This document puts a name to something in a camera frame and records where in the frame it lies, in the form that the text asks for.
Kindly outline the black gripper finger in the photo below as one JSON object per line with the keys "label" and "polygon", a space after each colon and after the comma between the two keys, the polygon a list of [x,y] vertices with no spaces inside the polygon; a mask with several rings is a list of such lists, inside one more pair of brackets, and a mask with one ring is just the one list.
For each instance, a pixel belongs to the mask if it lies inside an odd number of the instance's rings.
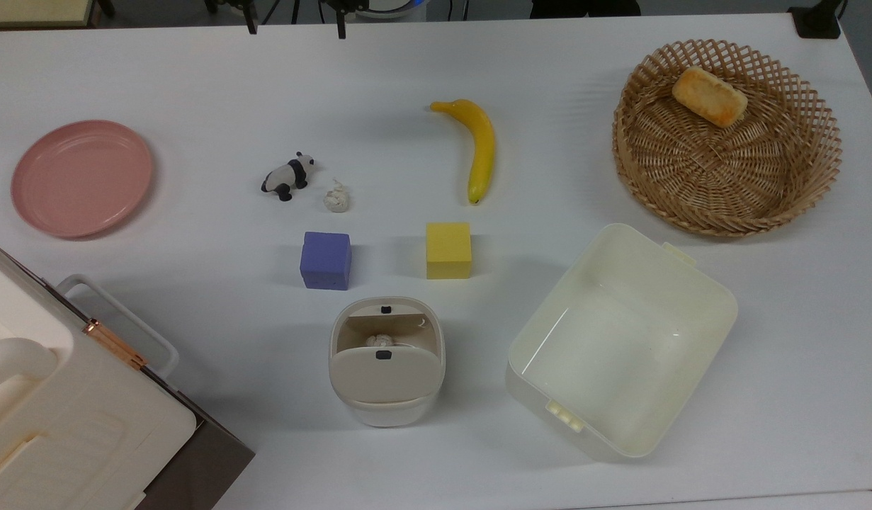
{"label": "black gripper finger", "polygon": [[358,11],[367,11],[370,2],[367,0],[323,0],[319,4],[328,4],[336,16],[336,32],[340,40],[347,38],[347,16]]}
{"label": "black gripper finger", "polygon": [[229,0],[227,1],[227,4],[235,11],[241,13],[244,17],[248,32],[251,33],[251,35],[257,35],[258,23],[256,20],[255,2],[252,0]]}

